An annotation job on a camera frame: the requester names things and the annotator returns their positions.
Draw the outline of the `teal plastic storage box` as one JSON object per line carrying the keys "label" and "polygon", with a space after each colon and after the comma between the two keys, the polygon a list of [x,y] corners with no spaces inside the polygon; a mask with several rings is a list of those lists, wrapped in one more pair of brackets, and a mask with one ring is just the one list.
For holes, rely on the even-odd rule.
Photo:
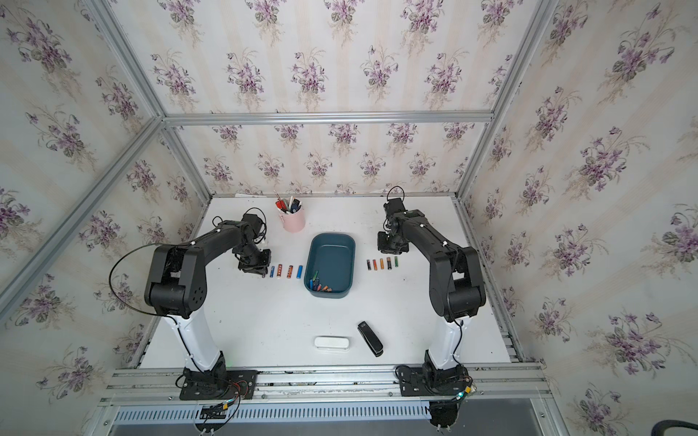
{"label": "teal plastic storage box", "polygon": [[309,248],[303,283],[313,296],[341,299],[354,281],[356,241],[349,234],[316,235]]}

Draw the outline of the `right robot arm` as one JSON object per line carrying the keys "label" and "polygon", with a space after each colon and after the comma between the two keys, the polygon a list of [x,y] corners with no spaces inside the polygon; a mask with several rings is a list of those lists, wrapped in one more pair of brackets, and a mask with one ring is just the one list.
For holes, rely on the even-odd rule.
{"label": "right robot arm", "polygon": [[471,246],[451,242],[421,211],[406,209],[400,198],[386,200],[384,210],[384,230],[377,236],[378,251],[400,255],[414,247],[429,265],[429,301],[442,322],[425,352],[424,370],[445,374],[461,364],[459,347],[465,330],[486,303],[480,256]]}

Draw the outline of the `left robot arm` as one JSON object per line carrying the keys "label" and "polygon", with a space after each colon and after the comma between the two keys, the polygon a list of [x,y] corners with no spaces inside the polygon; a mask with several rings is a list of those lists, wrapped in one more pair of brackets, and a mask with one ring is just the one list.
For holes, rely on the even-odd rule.
{"label": "left robot arm", "polygon": [[258,243],[267,231],[264,215],[245,213],[241,220],[223,220],[189,243],[160,245],[154,250],[145,287],[145,303],[167,320],[185,353],[185,368],[199,374],[225,370],[225,356],[214,343],[205,319],[206,268],[232,254],[238,270],[265,276],[271,251]]}

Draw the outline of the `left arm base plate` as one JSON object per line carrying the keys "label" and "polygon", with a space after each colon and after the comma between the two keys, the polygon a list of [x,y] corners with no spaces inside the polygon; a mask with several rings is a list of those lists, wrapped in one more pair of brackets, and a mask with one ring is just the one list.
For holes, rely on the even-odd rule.
{"label": "left arm base plate", "polygon": [[232,400],[240,397],[251,400],[256,388],[258,371],[227,371],[223,377],[191,372],[185,369],[176,379],[181,401]]}

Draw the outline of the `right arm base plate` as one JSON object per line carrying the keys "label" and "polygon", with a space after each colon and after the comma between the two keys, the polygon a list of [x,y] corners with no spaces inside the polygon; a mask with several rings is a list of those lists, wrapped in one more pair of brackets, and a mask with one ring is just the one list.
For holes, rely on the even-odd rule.
{"label": "right arm base plate", "polygon": [[403,397],[445,396],[461,400],[474,392],[474,381],[465,365],[457,364],[450,369],[436,369],[431,363],[422,367],[404,364],[394,368]]}

